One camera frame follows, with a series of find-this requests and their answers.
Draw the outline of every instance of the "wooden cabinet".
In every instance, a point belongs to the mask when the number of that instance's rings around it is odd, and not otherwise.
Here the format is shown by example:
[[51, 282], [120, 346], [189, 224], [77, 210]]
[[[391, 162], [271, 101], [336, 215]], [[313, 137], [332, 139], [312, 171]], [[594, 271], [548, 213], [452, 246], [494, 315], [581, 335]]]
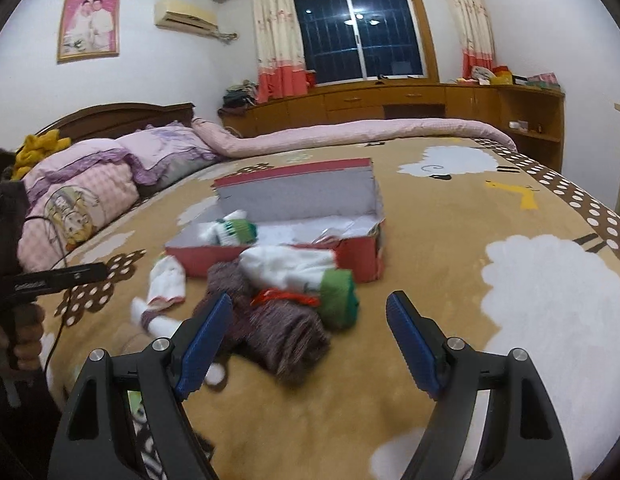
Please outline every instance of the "wooden cabinet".
[[221, 118], [223, 126], [232, 128], [242, 137], [256, 137], [257, 125], [254, 122], [254, 110], [247, 110], [245, 115], [225, 115]]
[[290, 116], [285, 101], [263, 107], [257, 106], [253, 111], [259, 135], [287, 130], [290, 127]]
[[501, 127], [501, 105], [498, 89], [459, 86], [445, 89], [445, 111], [448, 118], [480, 121]]
[[474, 120], [497, 128], [501, 126], [501, 103], [498, 89], [474, 89]]
[[[561, 92], [505, 86], [423, 84], [416, 80], [345, 83], [312, 89], [255, 106], [245, 116], [225, 116], [223, 124], [244, 137], [316, 124], [365, 119], [447, 117], [480, 121], [510, 135], [521, 153], [560, 171], [564, 138], [564, 95]], [[509, 129], [511, 121], [527, 121], [528, 132]]]
[[468, 86], [446, 88], [445, 113], [449, 119], [474, 120], [474, 88]]
[[303, 128], [315, 124], [327, 124], [328, 116], [322, 95], [292, 99], [287, 102], [287, 114], [290, 117], [290, 127]]

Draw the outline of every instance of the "curtain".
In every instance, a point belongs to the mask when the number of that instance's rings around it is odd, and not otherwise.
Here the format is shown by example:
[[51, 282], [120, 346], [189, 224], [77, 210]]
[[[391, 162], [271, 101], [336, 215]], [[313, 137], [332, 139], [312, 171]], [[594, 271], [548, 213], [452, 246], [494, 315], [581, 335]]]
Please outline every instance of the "curtain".
[[253, 0], [259, 56], [257, 102], [307, 94], [301, 28], [294, 0]]
[[494, 41], [483, 0], [452, 0], [452, 4], [463, 47], [463, 77], [470, 77], [473, 66], [491, 70], [494, 65]]

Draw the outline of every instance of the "folded clothes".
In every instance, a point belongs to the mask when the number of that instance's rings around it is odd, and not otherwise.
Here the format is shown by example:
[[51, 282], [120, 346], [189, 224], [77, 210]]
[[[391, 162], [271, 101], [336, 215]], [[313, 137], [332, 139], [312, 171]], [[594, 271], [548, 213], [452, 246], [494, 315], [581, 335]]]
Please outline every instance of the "folded clothes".
[[330, 337], [313, 308], [289, 300], [251, 305], [256, 290], [238, 261], [215, 264], [207, 273], [206, 297], [219, 292], [232, 298], [234, 319], [221, 350], [234, 351], [260, 364], [287, 384], [300, 384], [326, 354]]
[[255, 246], [241, 253], [239, 261], [255, 286], [318, 296], [317, 313], [329, 330], [356, 323], [359, 300], [352, 271], [336, 268], [333, 251]]

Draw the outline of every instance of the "picture frame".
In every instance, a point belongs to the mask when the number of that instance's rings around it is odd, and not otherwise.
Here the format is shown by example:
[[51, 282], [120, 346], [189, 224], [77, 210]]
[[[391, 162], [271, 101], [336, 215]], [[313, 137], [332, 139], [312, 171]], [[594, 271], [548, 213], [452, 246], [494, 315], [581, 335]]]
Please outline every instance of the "picture frame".
[[64, 0], [56, 62], [119, 55], [119, 0]]

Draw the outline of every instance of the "brown flower print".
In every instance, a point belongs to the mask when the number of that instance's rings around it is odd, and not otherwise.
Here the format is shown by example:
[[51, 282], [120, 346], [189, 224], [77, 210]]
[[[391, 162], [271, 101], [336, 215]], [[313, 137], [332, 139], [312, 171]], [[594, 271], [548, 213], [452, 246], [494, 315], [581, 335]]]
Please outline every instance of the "brown flower print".
[[62, 316], [66, 326], [74, 326], [84, 316], [84, 311], [100, 311], [114, 294], [115, 283], [132, 278], [136, 272], [134, 263], [146, 254], [146, 250], [134, 251], [129, 254], [116, 254], [106, 266], [108, 276], [98, 283], [79, 285], [66, 290], [61, 303], [56, 307], [55, 317]]

